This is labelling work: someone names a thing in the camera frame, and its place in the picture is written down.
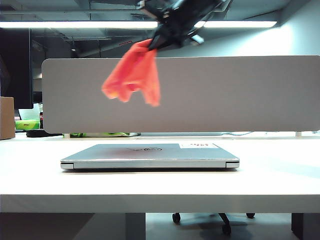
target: desk divider panel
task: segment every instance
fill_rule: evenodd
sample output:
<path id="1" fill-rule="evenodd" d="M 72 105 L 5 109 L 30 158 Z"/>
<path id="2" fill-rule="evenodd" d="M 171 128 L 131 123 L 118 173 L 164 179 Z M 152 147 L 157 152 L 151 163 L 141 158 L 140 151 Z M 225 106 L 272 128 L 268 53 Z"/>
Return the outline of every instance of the desk divider panel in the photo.
<path id="1" fill-rule="evenodd" d="M 43 125 L 50 133 L 315 131 L 320 56 L 157 58 L 160 106 L 101 86 L 119 58 L 47 59 Z"/>

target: sticker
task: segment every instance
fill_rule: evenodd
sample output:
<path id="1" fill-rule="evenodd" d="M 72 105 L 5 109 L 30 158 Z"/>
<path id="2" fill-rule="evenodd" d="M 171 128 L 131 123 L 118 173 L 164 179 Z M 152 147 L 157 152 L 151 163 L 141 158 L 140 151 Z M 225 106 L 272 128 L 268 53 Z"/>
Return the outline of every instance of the sticker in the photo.
<path id="1" fill-rule="evenodd" d="M 193 143 L 179 143 L 181 149 L 218 149 L 219 147 L 213 143 L 207 142 L 193 142 Z"/>

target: fluorescent light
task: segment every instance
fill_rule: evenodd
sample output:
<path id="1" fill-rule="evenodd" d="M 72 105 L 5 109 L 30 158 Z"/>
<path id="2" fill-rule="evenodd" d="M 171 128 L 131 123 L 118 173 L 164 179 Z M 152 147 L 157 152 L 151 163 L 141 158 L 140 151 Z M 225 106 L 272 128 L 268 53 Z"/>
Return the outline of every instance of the fluorescent light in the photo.
<path id="1" fill-rule="evenodd" d="M 199 21 L 196 28 L 204 26 L 205 28 L 272 28 L 277 22 L 276 21 Z"/>
<path id="2" fill-rule="evenodd" d="M 199 21 L 196 28 L 271 28 L 276 21 Z M 0 28 L 155 29 L 156 21 L 0 21 Z"/>
<path id="3" fill-rule="evenodd" d="M 0 28 L 155 29 L 156 21 L 0 21 Z"/>

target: laptop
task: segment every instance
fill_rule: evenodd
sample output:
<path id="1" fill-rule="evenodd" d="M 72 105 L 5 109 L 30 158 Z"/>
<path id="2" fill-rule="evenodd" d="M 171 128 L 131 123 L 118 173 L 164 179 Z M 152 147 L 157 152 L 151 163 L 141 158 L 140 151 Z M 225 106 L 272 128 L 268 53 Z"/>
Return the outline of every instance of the laptop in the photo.
<path id="1" fill-rule="evenodd" d="M 66 170 L 234 169 L 240 160 L 207 143 L 97 144 L 61 160 Z"/>

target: desk surface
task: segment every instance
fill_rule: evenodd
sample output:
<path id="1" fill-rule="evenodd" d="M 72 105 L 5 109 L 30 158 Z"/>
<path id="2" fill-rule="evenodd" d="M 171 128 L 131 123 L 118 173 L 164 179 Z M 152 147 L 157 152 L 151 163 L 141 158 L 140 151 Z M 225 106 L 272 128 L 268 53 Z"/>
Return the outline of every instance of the desk surface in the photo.
<path id="1" fill-rule="evenodd" d="M 213 142 L 234 171 L 67 172 L 96 144 Z M 26 138 L 0 141 L 0 212 L 320 212 L 320 137 Z"/>

